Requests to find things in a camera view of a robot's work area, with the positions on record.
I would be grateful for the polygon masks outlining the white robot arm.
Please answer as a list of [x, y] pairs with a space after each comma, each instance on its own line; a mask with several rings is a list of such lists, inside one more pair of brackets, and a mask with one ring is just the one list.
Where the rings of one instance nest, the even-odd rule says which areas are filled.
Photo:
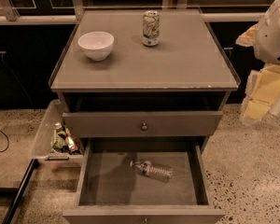
[[268, 113], [280, 112], [280, 0], [274, 0], [259, 22], [236, 39], [242, 47], [252, 47], [264, 62], [252, 70], [245, 86], [240, 121], [244, 125], [260, 122]]

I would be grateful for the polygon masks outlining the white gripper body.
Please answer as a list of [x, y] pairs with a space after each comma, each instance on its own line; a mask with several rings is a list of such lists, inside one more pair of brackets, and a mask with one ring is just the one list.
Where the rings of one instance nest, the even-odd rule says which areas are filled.
[[255, 32], [254, 53], [265, 63], [280, 64], [280, 14], [263, 17]]

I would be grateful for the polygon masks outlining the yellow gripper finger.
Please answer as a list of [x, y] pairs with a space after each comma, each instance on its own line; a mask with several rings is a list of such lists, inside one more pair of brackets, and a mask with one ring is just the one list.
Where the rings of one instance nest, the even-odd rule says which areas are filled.
[[238, 36], [235, 43], [242, 47], [253, 47], [255, 41], [255, 32], [257, 29], [257, 25], [254, 24], [250, 28], [248, 28], [245, 32]]
[[254, 125], [268, 113], [274, 116], [280, 113], [280, 64], [267, 63], [260, 71], [250, 72], [240, 121]]

